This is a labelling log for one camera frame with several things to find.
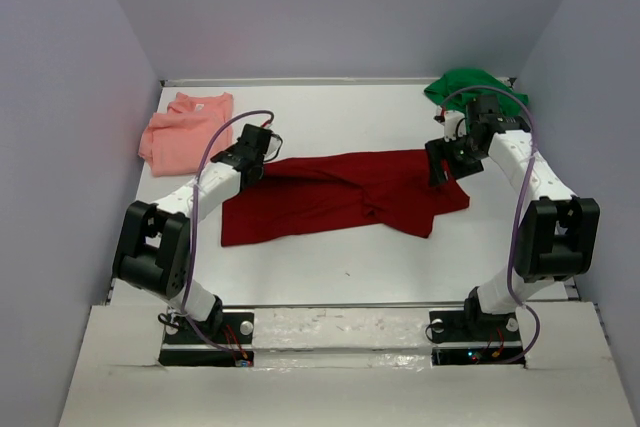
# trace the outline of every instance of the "green cloth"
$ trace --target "green cloth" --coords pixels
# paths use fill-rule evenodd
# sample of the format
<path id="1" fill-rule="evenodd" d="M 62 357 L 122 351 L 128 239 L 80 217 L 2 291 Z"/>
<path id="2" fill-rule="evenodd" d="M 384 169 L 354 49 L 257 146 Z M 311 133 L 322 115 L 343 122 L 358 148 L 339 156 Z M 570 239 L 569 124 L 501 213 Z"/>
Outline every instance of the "green cloth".
<path id="1" fill-rule="evenodd" d="M 484 70 L 480 69 L 454 69 L 444 74 L 440 79 L 436 80 L 433 84 L 424 89 L 424 93 L 429 100 L 436 105 L 440 105 L 442 101 L 449 94 L 452 94 L 458 89 L 463 87 L 469 87 L 470 85 L 490 85 L 492 87 L 498 87 L 512 93 L 518 99 L 522 101 L 524 105 L 529 105 L 529 97 L 525 94 L 516 94 L 513 90 L 495 77 L 487 74 Z M 509 99 L 505 95 L 500 95 L 489 90 L 470 90 L 462 94 L 456 95 L 447 104 L 447 110 L 458 110 L 460 112 L 466 112 L 465 106 L 471 100 L 482 93 L 494 93 L 498 96 L 498 102 L 500 103 L 500 110 L 504 115 L 513 116 L 520 113 L 520 107 L 513 100 Z"/>

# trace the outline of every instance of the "black mounting base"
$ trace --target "black mounting base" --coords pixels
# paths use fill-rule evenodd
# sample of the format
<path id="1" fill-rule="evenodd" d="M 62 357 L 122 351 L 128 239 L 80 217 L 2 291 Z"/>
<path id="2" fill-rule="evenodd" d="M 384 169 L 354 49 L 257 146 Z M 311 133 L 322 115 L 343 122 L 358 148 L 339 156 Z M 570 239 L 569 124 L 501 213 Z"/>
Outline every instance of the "black mounting base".
<path id="1" fill-rule="evenodd" d="M 427 336 L 434 344 L 449 342 L 473 343 L 498 340 L 497 329 L 500 329 L 505 342 L 520 342 L 519 332 L 507 330 L 510 316 L 497 316 L 495 322 L 471 325 L 467 322 L 464 310 L 432 310 L 429 312 L 430 328 Z"/>
<path id="2" fill-rule="evenodd" d="M 247 359 L 241 355 L 236 345 L 231 346 L 236 351 L 234 353 L 213 348 L 204 349 L 203 346 L 207 344 L 200 340 L 200 337 L 184 319 L 179 319 L 180 328 L 175 334 L 169 334 L 165 329 L 158 361 L 165 366 L 249 367 L 253 365 L 253 351 L 250 347 L 248 348 L 253 342 L 253 332 L 247 335 L 242 334 L 240 325 L 245 321 L 253 324 L 253 312 L 225 312 L 222 326 L 217 329 L 214 335 L 211 335 L 212 332 L 205 323 L 198 324 L 198 326 L 207 338 L 225 347 L 228 346 L 228 343 L 224 332 L 227 331 L 227 327 L 231 327 L 238 342 L 243 346 Z"/>

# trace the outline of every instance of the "white table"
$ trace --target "white table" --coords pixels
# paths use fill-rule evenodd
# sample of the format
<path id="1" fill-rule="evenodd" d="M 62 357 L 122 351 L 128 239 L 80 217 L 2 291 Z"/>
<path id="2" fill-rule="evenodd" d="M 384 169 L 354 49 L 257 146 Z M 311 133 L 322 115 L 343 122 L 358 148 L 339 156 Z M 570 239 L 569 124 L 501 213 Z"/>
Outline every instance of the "white table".
<path id="1" fill-rule="evenodd" d="M 413 332 L 410 337 L 389 337 L 396 331 L 373 321 L 379 309 L 360 309 L 370 312 L 361 312 L 360 318 L 344 311 L 344 318 L 338 318 L 330 309 L 317 309 L 324 310 L 326 323 L 333 318 L 336 327 L 347 322 L 367 331 L 353 336 L 347 329 L 325 329 L 328 335 L 320 338 L 313 335 L 318 324 L 301 323 L 294 313 L 279 317 L 277 310 L 256 311 L 255 338 L 271 332 L 277 334 L 271 341 L 279 340 L 286 348 L 307 331 L 304 340 L 312 345 L 339 346 L 342 336 L 349 345 L 362 342 L 360 349 L 259 352 L 252 369 L 163 367 L 156 361 L 162 326 L 155 306 L 94 307 L 61 427 L 635 425 L 589 303 L 536 306 L 543 328 L 538 345 L 527 355 L 527 369 L 432 367 L 424 324 L 414 324 L 407 331 Z M 400 322 L 405 316 L 410 326 L 419 309 L 395 310 L 395 315 L 385 312 L 382 318 Z M 426 321 L 428 309 L 423 310 L 419 318 Z M 531 316 L 520 312 L 518 318 L 528 342 Z M 407 342 L 422 350 L 373 352 L 378 339 Z"/>
<path id="2" fill-rule="evenodd" d="M 233 94 L 235 113 L 271 109 L 284 138 L 281 158 L 354 151 L 421 149 L 442 128 L 435 106 L 415 85 L 296 85 L 165 88 L 158 111 L 177 92 Z M 235 127 L 241 131 L 242 121 Z M 462 301 L 505 264 L 515 210 L 512 191 L 492 161 L 462 179 L 469 209 L 436 217 L 428 239 L 384 225 L 220 247 L 220 211 L 200 224 L 195 278 L 227 305 L 368 304 Z M 189 179 L 153 178 L 145 165 L 137 198 L 153 201 Z M 563 285 L 536 299 L 564 300 Z M 160 303 L 117 282 L 114 305 Z"/>

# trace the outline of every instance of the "screw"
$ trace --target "screw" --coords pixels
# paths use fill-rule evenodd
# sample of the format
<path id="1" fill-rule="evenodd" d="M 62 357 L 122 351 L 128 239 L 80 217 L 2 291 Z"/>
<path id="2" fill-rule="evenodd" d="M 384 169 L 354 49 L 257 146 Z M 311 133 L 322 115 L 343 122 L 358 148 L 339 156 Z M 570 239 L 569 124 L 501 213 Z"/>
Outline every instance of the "screw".
<path id="1" fill-rule="evenodd" d="M 507 330 L 509 332 L 517 332 L 518 328 L 519 328 L 518 321 L 515 318 L 510 317 L 509 320 L 507 321 Z"/>
<path id="2" fill-rule="evenodd" d="M 240 333 L 242 335 L 251 335 L 253 332 L 253 324 L 248 320 L 245 320 L 240 324 Z"/>
<path id="3" fill-rule="evenodd" d="M 444 332 L 444 322 L 442 319 L 433 319 L 433 322 L 431 322 L 431 330 L 436 334 Z"/>

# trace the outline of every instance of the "red wire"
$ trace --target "red wire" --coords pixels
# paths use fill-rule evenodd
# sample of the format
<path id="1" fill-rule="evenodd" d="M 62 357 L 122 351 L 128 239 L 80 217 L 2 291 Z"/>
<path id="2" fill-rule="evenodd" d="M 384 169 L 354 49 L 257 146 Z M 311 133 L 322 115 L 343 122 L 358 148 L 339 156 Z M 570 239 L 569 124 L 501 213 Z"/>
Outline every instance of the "red wire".
<path id="1" fill-rule="evenodd" d="M 502 335 L 500 327 L 496 327 L 496 330 L 498 331 L 498 335 L 500 336 L 500 349 L 498 349 L 498 355 L 496 355 L 496 357 L 499 357 L 504 350 L 504 336 Z"/>
<path id="2" fill-rule="evenodd" d="M 489 342 L 487 343 L 487 346 L 482 349 L 482 352 L 480 352 L 480 355 L 484 354 L 487 350 L 489 350 L 489 347 L 491 347 L 491 342 L 493 342 L 493 334 L 489 335 Z"/>
<path id="3" fill-rule="evenodd" d="M 227 339 L 227 345 L 229 349 L 231 349 L 231 355 L 233 356 L 233 360 L 236 360 L 236 353 L 233 351 L 233 347 L 231 346 L 231 338 L 229 338 L 229 334 L 223 329 L 222 333 L 224 334 L 224 338 Z"/>
<path id="4" fill-rule="evenodd" d="M 236 337 L 235 332 L 233 331 L 233 329 L 231 328 L 231 326 L 229 324 L 227 324 L 227 330 L 229 330 L 229 334 L 231 334 L 231 337 L 233 337 L 233 340 L 236 343 L 236 345 L 238 346 L 238 349 L 240 349 L 240 353 L 242 354 L 242 356 L 245 358 L 245 360 L 248 360 L 249 356 L 247 355 L 247 353 L 244 351 L 244 349 L 240 345 L 240 342 L 238 341 L 238 338 Z"/>

